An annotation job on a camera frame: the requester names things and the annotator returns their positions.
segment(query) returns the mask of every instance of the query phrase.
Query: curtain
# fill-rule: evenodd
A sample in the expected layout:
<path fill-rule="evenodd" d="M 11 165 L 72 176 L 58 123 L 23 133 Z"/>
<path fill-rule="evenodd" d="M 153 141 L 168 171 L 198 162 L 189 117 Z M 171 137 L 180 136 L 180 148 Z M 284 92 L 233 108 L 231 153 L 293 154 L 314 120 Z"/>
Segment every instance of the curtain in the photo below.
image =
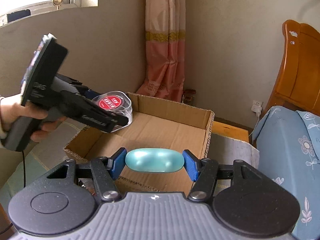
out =
<path fill-rule="evenodd" d="M 147 73 L 137 93 L 181 101 L 186 0 L 146 0 Z"/>

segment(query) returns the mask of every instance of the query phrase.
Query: window sill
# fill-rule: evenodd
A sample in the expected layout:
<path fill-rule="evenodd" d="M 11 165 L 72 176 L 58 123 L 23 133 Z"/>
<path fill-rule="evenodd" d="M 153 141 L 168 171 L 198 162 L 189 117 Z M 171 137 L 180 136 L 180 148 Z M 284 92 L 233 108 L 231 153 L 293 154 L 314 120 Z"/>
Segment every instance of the window sill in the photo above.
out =
<path fill-rule="evenodd" d="M 48 2 L 42 2 L 42 3 L 30 5 L 30 6 L 17 8 L 14 11 L 8 12 L 5 15 L 0 16 L 0 27 L 10 23 L 10 22 L 8 22 L 7 14 L 10 14 L 12 12 L 30 9 L 30 12 L 31 12 L 30 16 L 33 16 L 33 15 L 37 15 L 37 14 L 53 12 L 53 11 L 63 10 L 63 9 L 68 9 L 68 8 L 77 8 L 77 7 L 78 6 L 73 3 L 73 4 L 62 4 L 61 6 L 59 6 L 59 8 L 57 8 L 57 6 L 52 5 L 52 1 L 48 1 Z"/>

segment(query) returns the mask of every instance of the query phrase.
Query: teal egg-shaped object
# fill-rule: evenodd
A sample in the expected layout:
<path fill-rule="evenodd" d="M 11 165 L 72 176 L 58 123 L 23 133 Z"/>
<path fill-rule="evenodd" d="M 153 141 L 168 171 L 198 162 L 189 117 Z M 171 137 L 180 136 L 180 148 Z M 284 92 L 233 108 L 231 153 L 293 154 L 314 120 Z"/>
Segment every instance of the teal egg-shaped object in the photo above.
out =
<path fill-rule="evenodd" d="M 181 170 L 184 158 L 170 149 L 141 148 L 128 152 L 125 164 L 134 171 L 169 173 Z"/>

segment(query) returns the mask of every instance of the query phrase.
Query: wall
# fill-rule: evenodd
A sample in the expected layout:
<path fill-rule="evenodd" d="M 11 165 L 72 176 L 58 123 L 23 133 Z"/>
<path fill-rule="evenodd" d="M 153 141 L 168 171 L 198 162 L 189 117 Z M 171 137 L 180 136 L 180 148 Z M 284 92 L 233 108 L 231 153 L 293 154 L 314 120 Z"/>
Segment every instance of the wall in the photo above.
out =
<path fill-rule="evenodd" d="M 69 49 L 60 73 L 98 92 L 135 91 L 145 76 L 145 0 L 99 0 L 98 7 L 31 16 L 0 28 L 0 93 L 19 92 L 20 81 L 43 34 Z M 0 186 L 12 165 L 0 167 Z M 0 152 L 0 160 L 8 154 Z"/>
<path fill-rule="evenodd" d="M 254 99 L 267 103 L 278 74 L 282 23 L 320 31 L 320 0 L 186 0 L 186 81 L 197 106 L 254 127 Z"/>

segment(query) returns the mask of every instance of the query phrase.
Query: clear plastic box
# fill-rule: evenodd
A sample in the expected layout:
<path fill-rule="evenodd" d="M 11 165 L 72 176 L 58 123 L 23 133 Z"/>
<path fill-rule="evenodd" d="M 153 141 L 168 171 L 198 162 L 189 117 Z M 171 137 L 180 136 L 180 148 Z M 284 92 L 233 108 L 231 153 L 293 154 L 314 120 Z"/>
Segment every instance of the clear plastic box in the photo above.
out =
<path fill-rule="evenodd" d="M 95 97 L 92 101 L 106 111 L 125 115 L 129 119 L 126 126 L 132 123 L 132 104 L 130 98 L 128 98 L 125 93 L 121 91 L 111 91 Z M 126 126 L 116 125 L 112 132 L 118 131 Z"/>

